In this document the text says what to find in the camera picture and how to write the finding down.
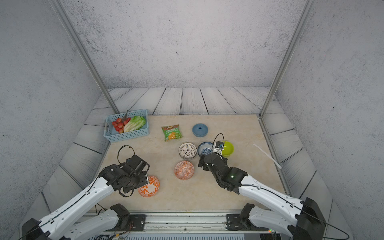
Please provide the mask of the blue floral bowl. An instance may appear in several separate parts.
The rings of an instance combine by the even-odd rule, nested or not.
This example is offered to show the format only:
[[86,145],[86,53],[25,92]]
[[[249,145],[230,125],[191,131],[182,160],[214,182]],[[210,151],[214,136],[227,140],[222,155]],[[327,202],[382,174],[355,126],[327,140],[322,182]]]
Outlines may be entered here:
[[212,152],[213,143],[203,142],[198,146],[198,155],[199,157],[208,155]]

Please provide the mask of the red patterned bowl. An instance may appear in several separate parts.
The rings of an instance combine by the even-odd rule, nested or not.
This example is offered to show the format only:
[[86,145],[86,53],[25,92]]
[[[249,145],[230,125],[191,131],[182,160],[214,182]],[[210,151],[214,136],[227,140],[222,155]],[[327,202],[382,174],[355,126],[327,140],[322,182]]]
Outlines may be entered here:
[[195,167],[189,161],[181,161],[175,165],[174,174],[180,180],[188,180],[194,173]]

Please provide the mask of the white brown lattice bowl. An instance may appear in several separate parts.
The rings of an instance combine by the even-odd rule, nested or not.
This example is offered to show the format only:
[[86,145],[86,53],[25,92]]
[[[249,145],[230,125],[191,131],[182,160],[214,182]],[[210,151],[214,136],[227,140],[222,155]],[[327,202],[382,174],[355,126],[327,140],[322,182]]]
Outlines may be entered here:
[[197,153],[197,147],[193,143],[183,143],[179,147],[179,155],[185,160],[193,159]]

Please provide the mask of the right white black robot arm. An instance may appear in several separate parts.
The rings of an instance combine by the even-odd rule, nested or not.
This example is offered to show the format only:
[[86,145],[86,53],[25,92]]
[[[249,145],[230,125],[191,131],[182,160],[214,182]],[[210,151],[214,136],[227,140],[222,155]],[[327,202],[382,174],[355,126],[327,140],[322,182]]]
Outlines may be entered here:
[[327,223],[314,200],[306,198],[302,201],[280,193],[247,172],[228,167],[227,161],[220,154],[210,153],[201,156],[199,167],[210,171],[221,188],[267,207],[262,210],[253,204],[246,204],[240,214],[243,229],[269,228],[294,240],[323,239]]

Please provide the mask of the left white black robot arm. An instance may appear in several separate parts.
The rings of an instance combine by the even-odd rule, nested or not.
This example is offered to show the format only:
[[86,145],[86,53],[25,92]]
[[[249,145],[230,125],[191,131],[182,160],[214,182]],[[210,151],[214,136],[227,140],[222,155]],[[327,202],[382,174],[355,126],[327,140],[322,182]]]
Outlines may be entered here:
[[87,240],[101,232],[129,231],[132,228],[129,211],[121,204],[87,221],[77,221],[101,200],[114,192],[130,197],[135,189],[149,184],[145,161],[105,167],[95,180],[63,206],[41,218],[30,219],[22,226],[22,240]]

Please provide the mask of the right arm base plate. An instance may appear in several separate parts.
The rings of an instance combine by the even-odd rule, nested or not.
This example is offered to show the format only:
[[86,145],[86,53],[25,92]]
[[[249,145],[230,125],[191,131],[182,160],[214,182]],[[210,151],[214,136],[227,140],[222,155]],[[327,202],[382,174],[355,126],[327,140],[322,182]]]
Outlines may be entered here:
[[227,214],[226,220],[226,230],[228,231],[269,231],[267,228],[255,227],[240,214]]

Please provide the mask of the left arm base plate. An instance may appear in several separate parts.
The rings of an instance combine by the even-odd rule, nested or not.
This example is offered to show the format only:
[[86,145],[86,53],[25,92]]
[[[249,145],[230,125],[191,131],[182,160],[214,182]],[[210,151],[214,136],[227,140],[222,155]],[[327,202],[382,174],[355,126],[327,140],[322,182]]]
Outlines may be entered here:
[[144,231],[146,215],[133,214],[124,216],[121,221],[120,230],[123,232],[142,232]]

